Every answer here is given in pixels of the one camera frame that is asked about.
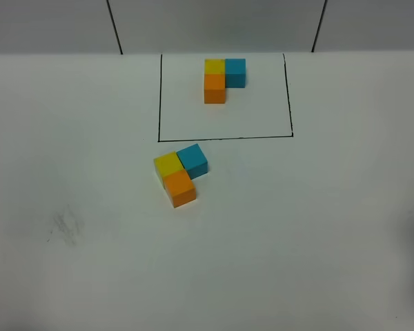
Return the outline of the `template yellow cube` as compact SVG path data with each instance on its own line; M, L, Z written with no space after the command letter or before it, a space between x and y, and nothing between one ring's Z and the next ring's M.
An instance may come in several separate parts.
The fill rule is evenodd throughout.
M206 59L204 61L204 74L224 74L225 70L224 59Z

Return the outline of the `loose orange cube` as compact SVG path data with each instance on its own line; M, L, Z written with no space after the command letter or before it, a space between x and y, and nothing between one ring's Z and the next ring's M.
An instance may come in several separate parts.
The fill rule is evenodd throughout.
M197 198L195 185L185 170L174 172L165 177L164 187L174 208Z

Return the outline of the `template orange cube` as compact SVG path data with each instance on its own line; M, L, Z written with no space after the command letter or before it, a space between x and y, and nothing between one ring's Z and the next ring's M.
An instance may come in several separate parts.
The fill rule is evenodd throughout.
M204 75L204 103L221 104L226 102L225 74Z

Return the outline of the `template blue cube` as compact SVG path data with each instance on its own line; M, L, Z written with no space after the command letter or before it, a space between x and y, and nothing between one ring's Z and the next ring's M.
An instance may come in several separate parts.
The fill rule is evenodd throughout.
M225 59L226 88L245 88L246 60Z

